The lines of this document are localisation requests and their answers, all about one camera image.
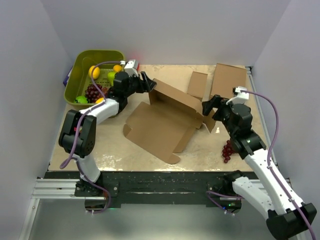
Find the cardboard paper box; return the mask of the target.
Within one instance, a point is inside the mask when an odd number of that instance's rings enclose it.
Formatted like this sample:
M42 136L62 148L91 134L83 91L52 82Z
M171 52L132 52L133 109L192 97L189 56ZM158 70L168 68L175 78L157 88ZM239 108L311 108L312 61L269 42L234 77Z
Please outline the cardboard paper box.
M156 80L149 103L141 102L127 118L123 135L167 164L180 161L195 131L205 125L215 127L213 112L204 116L202 102L171 85Z

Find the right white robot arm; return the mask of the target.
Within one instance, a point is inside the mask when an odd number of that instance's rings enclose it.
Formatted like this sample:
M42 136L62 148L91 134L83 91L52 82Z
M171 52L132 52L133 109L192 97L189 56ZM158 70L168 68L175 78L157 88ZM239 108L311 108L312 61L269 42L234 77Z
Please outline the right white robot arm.
M265 219L267 228L276 240L288 240L308 230L317 214L312 203L305 203L290 187L271 160L271 150L252 130L251 108L245 105L247 95L231 99L214 95L202 103L202 114L208 116L216 109L213 119L222 122L230 136L233 150L251 167L264 187L261 191L239 170L224 177L223 192L230 197L244 198Z

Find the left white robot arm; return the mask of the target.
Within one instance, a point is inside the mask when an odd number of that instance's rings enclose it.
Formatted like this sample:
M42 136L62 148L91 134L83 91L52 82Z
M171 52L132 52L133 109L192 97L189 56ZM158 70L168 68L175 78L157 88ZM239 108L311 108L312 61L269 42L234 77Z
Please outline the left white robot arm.
M87 183L86 191L92 196L105 197L110 194L99 181L101 172L98 169L92 151L96 143L97 125L110 117L121 113L128 104L128 97L137 93L150 93L157 83L142 71L129 75L125 71L115 74L113 86L100 103L83 110L69 110L65 116L58 144L68 153L59 166L64 169L74 160L80 172L80 179Z

